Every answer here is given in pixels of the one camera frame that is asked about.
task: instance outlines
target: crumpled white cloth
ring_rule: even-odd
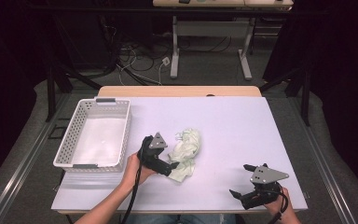
[[[200,151],[200,132],[195,129],[186,129],[178,135],[178,139],[181,140],[168,156],[171,162],[179,161],[180,163],[168,177],[183,182],[186,176],[193,175],[196,165],[193,158]]]

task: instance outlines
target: black curtain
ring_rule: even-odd
[[[117,7],[153,7],[150,0],[116,0]],[[153,48],[153,26],[150,15],[120,15],[115,16],[115,26],[124,36],[131,38],[150,49]]]
[[[313,9],[327,9],[329,15],[288,20],[264,79],[307,66],[332,143],[358,177],[358,1],[295,1],[294,10]]]
[[[41,24],[46,28],[53,23]],[[54,40],[54,32],[48,33]],[[0,0],[0,167],[31,115],[34,86],[46,79],[46,59],[39,41],[21,5]]]

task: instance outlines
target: table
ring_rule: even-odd
[[[201,133],[194,174],[183,183],[151,176],[138,190],[133,213],[249,212],[228,190],[252,191],[249,179],[253,173],[242,166],[264,162],[290,175],[280,183],[289,188],[296,210],[307,209],[267,101],[256,87],[102,87],[99,96],[129,96],[126,99],[131,100],[127,156],[139,149],[146,135],[160,132],[169,146],[160,155],[165,160],[178,131],[192,124]],[[66,215],[87,212],[121,177],[122,173],[67,173],[51,209]],[[129,198],[118,212],[124,212],[128,203]],[[254,211],[266,210],[260,206],[250,210]]]
[[[191,0],[189,4],[181,4],[178,0],[153,0],[155,7],[239,7],[243,10],[260,8],[289,8],[292,0]],[[231,36],[244,37],[243,49],[239,49],[242,72],[246,80],[252,79],[252,74],[246,59],[246,52],[253,33],[254,18],[248,21],[178,21],[172,18],[173,53],[171,63],[171,78],[177,78],[179,65],[179,48],[177,37],[190,36]]]

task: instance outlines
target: black cable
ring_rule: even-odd
[[[142,166],[144,165],[144,147],[147,147],[147,143],[150,142],[150,138],[153,138],[153,137],[148,136],[142,142],[142,146],[141,146],[141,149],[140,149],[140,152],[141,152],[140,157],[141,158],[139,159],[139,168],[138,168],[138,171],[136,172],[135,184],[133,185],[133,188],[132,188],[132,195],[131,195],[130,204],[129,204],[128,208],[127,208],[126,214],[123,217],[123,220],[121,220],[121,224],[126,223],[127,218],[130,215],[133,203],[135,202],[136,192],[138,191],[138,187],[139,187],[139,180],[141,179]]]
[[[74,221],[72,221],[71,217],[69,215],[65,215],[66,220],[68,220],[69,224],[74,224]]]
[[[121,43],[119,43],[121,38],[122,38],[122,34],[120,32],[117,32],[117,35],[116,35],[117,44],[110,52],[111,55],[110,55],[109,64],[106,66],[106,68],[103,70],[103,72],[101,72],[99,74],[85,75],[84,77],[86,77],[88,79],[94,79],[97,77],[105,77],[105,76],[109,75],[110,73],[112,73],[116,69],[116,63],[119,59],[119,51],[121,49]]]
[[[129,53],[129,57],[128,57],[128,59],[127,59],[126,61],[121,60],[121,58],[120,58],[120,60],[123,61],[123,62],[127,62],[130,57],[131,57],[131,54]],[[129,62],[129,64],[127,65],[127,67],[130,66],[130,65],[132,65],[133,63],[135,63],[135,61],[136,61],[137,59],[138,59],[137,56],[134,55],[134,56],[130,59],[130,62]]]
[[[132,66],[132,64],[130,65],[130,68],[132,68],[134,71],[137,71],[137,72],[145,72],[145,71],[148,71],[148,70],[150,70],[150,69],[154,66],[154,64],[155,64],[153,58],[150,58],[150,60],[152,61],[152,64],[151,64],[150,66],[148,66],[147,68],[145,68],[145,69],[137,69],[137,68],[134,68],[134,67]]]
[[[130,59],[130,57],[131,57],[131,54],[130,54],[130,50],[128,49],[128,55],[127,55],[127,59],[126,60],[124,60],[124,59],[122,59],[120,56],[122,55],[121,53],[120,53],[120,55],[118,56],[118,58],[122,61],[122,62],[127,62],[129,59]]]
[[[134,76],[136,76],[137,78],[141,79],[143,82],[147,82],[147,83],[151,83],[151,84],[156,84],[156,85],[160,85],[159,82],[155,81],[155,80],[152,80],[152,79],[148,79],[148,78],[144,78],[140,75],[137,75],[137,74],[134,74],[132,73]]]
[[[54,17],[54,21],[57,23],[57,25],[60,25],[62,32],[65,34],[67,40],[70,42],[72,48],[77,52],[77,55],[80,57],[80,59],[86,63],[87,65],[96,68],[96,69],[103,69],[101,67],[97,67],[92,65],[88,60],[86,60],[83,56],[83,54],[80,52],[80,50],[77,48],[76,44],[74,43],[74,41],[72,40],[71,36],[69,35],[69,33],[67,32],[66,28],[63,26],[61,20],[57,17]],[[111,72],[113,72],[115,70],[115,64],[112,63],[112,61],[114,60],[114,58],[116,57],[115,55],[115,49],[113,49],[113,52],[111,52],[111,56],[110,56],[110,63],[106,66],[106,68],[103,69],[103,72],[98,73],[98,74],[92,74],[92,75],[83,75],[84,77],[87,77],[88,79],[93,79],[93,78],[97,78],[97,77],[104,77],[109,75]]]
[[[225,40],[227,39],[227,36],[225,38],[223,38],[223,40],[221,40],[217,45],[215,45],[213,48],[211,49],[207,49],[207,50],[197,50],[197,49],[183,49],[181,47],[180,50],[182,51],[186,51],[186,52],[222,52],[226,49],[228,49],[228,47],[231,45],[231,36],[229,37],[229,41],[228,41],[228,44],[227,46],[225,46],[223,49],[220,49],[220,50],[215,50],[213,51],[214,49],[216,49],[217,47],[219,47]]]
[[[263,190],[263,192],[266,193],[274,193],[274,194],[278,194],[282,196],[282,205],[281,205],[281,209],[280,211],[272,218],[272,220],[268,223],[268,224],[273,224],[275,222],[278,221],[278,219],[281,218],[282,213],[284,213],[287,209],[287,207],[289,206],[289,199],[286,197],[286,195],[284,195],[284,193],[282,193],[282,186],[279,185],[281,191],[277,192],[277,191],[272,191],[272,190]]]
[[[151,59],[159,59],[159,58],[163,57],[164,55],[166,55],[168,53],[168,50],[170,49],[169,47],[162,45],[162,44],[155,43],[155,45],[164,47],[165,51],[163,53],[158,54],[157,56],[152,56],[148,52],[144,52],[141,49],[139,49],[139,51],[141,51],[141,53],[143,53],[144,55],[147,55],[147,57],[149,57]]]
[[[147,86],[147,84],[145,83],[145,81],[143,79],[141,79],[141,78],[137,77],[135,74],[133,74],[133,72],[130,71],[128,68],[124,67],[123,64],[121,64],[121,62],[117,62],[117,66],[119,66],[119,69],[121,71],[125,71],[130,77],[132,77],[139,84],[141,84],[143,86]]]

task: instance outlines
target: hand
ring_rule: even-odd
[[[300,223],[296,216],[295,210],[293,209],[292,202],[289,197],[289,190],[287,190],[286,188],[282,188],[282,193],[287,197],[289,204],[286,208],[286,211],[282,213],[280,223]],[[267,210],[272,216],[275,216],[277,213],[281,212],[282,200],[283,196],[279,195],[278,199],[275,202],[264,204],[264,206],[267,208]]]
[[[120,186],[126,189],[132,189],[132,187],[135,185],[135,177],[139,169],[139,163],[140,162],[138,157],[136,156],[136,153],[128,157],[126,170],[120,182]],[[142,183],[144,183],[148,177],[150,177],[155,173],[156,172],[154,172],[153,170],[150,170],[143,166],[141,172],[141,178],[139,179],[139,184],[141,185]]]

